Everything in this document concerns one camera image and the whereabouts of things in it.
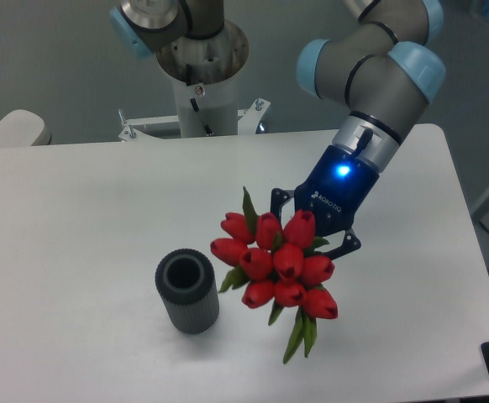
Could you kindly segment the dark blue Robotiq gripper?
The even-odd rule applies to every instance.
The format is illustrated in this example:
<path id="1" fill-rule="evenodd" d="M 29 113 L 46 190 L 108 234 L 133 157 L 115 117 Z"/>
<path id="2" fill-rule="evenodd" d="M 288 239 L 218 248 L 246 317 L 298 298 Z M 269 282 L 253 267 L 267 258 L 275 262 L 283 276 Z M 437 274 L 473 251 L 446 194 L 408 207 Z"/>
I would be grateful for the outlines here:
<path id="1" fill-rule="evenodd" d="M 361 248 L 352 224 L 356 211 L 378 178 L 373 168 L 330 145 L 295 191 L 281 188 L 271 191 L 270 212 L 281 221 L 282 208 L 294 197 L 296 210 L 314 215 L 316 235 L 328 236 L 345 230 L 340 246 L 319 252 L 335 261 Z"/>

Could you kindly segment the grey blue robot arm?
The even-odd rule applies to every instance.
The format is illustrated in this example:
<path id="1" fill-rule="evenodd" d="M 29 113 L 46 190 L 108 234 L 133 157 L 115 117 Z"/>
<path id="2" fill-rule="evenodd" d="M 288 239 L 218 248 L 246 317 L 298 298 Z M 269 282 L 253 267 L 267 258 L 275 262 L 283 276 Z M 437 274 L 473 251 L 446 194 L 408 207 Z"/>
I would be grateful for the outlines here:
<path id="1" fill-rule="evenodd" d="M 360 247 L 355 213 L 444 82 L 444 64 L 428 48 L 444 15 L 437 1 L 349 1 L 347 7 L 360 28 L 340 42 L 307 44 L 296 74 L 304 91 L 344 103 L 349 116 L 300 186 L 272 191 L 268 217 L 258 217 L 249 198 L 242 214 L 226 217 L 222 226 L 231 239 L 214 244 L 217 256 L 233 257 L 244 243 L 270 248 L 288 202 L 296 213 L 287 230 L 304 247 L 339 232 L 344 241 L 329 251 L 331 259 Z M 137 56 L 154 55 L 171 79 L 183 137 L 256 130 L 256 118 L 237 113 L 235 79 L 249 43 L 225 18 L 222 2 L 122 1 L 110 19 Z"/>

